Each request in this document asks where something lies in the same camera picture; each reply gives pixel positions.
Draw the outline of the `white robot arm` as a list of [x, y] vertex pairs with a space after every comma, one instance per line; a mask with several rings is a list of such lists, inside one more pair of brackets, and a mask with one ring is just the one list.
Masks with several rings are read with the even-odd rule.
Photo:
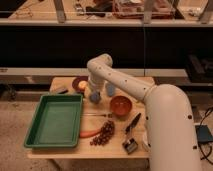
[[110, 55], [87, 62], [89, 88], [108, 81], [145, 105], [150, 171], [202, 171], [191, 103], [171, 84], [150, 83], [112, 68]]

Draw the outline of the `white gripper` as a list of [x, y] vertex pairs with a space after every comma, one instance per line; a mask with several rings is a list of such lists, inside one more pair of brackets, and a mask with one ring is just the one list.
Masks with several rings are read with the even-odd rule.
[[84, 91], [85, 98], [89, 98], [91, 90], [101, 92], [104, 87], [104, 83], [105, 81], [102, 78], [90, 75], [88, 78], [89, 87], [86, 87]]

